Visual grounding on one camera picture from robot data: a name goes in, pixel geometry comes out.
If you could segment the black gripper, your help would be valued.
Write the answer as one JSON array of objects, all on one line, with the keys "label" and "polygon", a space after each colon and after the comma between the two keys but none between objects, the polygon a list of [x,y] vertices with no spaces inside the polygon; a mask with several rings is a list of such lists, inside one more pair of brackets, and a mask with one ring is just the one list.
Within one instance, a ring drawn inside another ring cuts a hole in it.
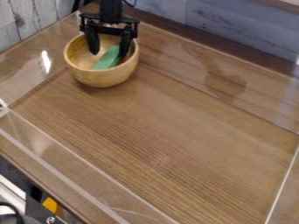
[{"label": "black gripper", "polygon": [[127,0],[100,0],[98,13],[82,12],[79,14],[79,30],[86,32],[90,52],[99,53],[98,33],[120,36],[119,55],[127,56],[131,37],[138,37],[140,21],[123,15],[123,4],[134,7]]}]

